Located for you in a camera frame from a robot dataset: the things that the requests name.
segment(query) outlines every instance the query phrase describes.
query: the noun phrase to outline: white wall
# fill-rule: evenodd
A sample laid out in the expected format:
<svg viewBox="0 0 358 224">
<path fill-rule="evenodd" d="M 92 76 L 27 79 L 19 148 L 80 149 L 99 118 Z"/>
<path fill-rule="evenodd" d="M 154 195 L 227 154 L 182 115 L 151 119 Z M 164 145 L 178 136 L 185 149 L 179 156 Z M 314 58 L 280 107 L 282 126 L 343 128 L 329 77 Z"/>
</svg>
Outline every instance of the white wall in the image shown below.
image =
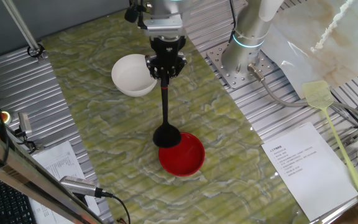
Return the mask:
<svg viewBox="0 0 358 224">
<path fill-rule="evenodd" d="M 54 32 L 120 11 L 128 0 L 14 0 L 33 36 Z M 28 46 L 0 0 L 0 55 Z"/>
</svg>

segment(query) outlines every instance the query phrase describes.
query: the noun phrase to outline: white arm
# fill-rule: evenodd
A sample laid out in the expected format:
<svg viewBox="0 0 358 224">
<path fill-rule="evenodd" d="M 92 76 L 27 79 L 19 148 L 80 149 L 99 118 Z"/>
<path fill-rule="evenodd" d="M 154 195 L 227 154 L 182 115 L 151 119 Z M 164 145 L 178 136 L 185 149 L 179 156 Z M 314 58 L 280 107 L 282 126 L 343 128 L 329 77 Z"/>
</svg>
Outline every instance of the white arm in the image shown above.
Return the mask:
<svg viewBox="0 0 358 224">
<path fill-rule="evenodd" d="M 259 17 L 265 22 L 271 21 L 284 0 L 262 0 Z"/>
</svg>

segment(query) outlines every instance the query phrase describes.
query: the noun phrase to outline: white bowl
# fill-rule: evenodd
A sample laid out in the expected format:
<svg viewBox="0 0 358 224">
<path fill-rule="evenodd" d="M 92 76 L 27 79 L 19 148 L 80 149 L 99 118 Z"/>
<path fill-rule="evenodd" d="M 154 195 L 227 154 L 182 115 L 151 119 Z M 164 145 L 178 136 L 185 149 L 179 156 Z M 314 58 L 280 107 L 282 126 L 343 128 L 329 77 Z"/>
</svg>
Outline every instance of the white bowl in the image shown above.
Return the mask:
<svg viewBox="0 0 358 224">
<path fill-rule="evenodd" d="M 111 78 L 117 89 L 128 96 L 144 96 L 157 84 L 141 54 L 120 58 L 112 67 Z"/>
</svg>

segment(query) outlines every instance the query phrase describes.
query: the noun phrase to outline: fly swatter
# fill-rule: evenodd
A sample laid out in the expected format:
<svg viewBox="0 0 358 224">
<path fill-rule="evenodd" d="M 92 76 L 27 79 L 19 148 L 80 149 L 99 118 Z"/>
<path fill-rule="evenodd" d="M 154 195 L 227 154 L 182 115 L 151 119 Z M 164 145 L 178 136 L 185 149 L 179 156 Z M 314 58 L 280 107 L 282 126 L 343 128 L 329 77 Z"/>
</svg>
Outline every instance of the fly swatter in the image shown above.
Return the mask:
<svg viewBox="0 0 358 224">
<path fill-rule="evenodd" d="M 346 166 L 349 169 L 349 173 L 351 175 L 353 183 L 358 191 L 358 173 L 355 170 L 351 160 L 349 159 L 349 156 L 347 156 L 345 148 L 342 145 L 341 139 L 339 138 L 338 133 L 336 132 L 335 127 L 333 125 L 333 122 L 331 121 L 331 118 L 329 118 L 327 112 L 327 108 L 332 103 L 334 103 L 334 97 L 329 90 L 328 84 L 325 81 L 304 83 L 302 85 L 302 89 L 308 104 L 314 108 L 321 109 L 322 111 L 324 111 L 328 123 L 334 133 L 336 142 L 338 143 L 341 153 L 345 158 Z"/>
</svg>

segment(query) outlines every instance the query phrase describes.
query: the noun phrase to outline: fly swatter handle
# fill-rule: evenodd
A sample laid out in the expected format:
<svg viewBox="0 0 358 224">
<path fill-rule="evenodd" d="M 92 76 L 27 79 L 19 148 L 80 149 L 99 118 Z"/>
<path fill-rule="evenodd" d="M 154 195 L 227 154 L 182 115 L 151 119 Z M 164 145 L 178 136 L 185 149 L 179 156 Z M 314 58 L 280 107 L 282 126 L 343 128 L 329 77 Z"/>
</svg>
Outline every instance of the fly swatter handle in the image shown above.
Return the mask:
<svg viewBox="0 0 358 224">
<path fill-rule="evenodd" d="M 336 142 L 339 145 L 339 150 L 341 151 L 343 158 L 345 158 L 346 166 L 349 169 L 349 173 L 351 175 L 353 183 L 354 183 L 354 185 L 355 185 L 355 187 L 356 187 L 356 189 L 358 191 L 358 173 L 357 173 L 356 169 L 354 168 L 351 160 L 349 159 L 349 156 L 347 155 L 345 148 L 342 145 L 341 139 L 339 138 L 338 133 L 335 130 L 335 127 L 333 125 L 333 122 L 331 121 L 331 118 L 329 118 L 327 110 L 324 110 L 324 113 L 326 114 L 328 123 L 329 123 L 329 125 L 330 125 L 330 127 L 331 127 L 331 129 L 332 129 L 332 131 L 334 133 Z"/>
</svg>

